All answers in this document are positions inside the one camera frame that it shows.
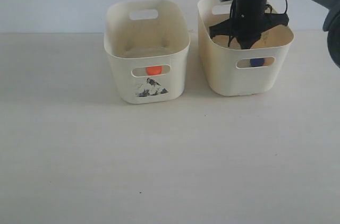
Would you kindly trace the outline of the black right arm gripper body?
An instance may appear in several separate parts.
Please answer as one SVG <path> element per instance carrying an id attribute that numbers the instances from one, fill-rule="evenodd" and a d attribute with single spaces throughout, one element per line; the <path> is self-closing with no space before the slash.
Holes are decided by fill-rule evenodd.
<path id="1" fill-rule="evenodd" d="M 229 36 L 230 39 L 259 38 L 261 34 L 278 25 L 287 26 L 289 18 L 286 12 L 266 13 L 273 8 L 267 0 L 234 0 L 231 1 L 229 18 L 209 27 L 210 38 Z"/>

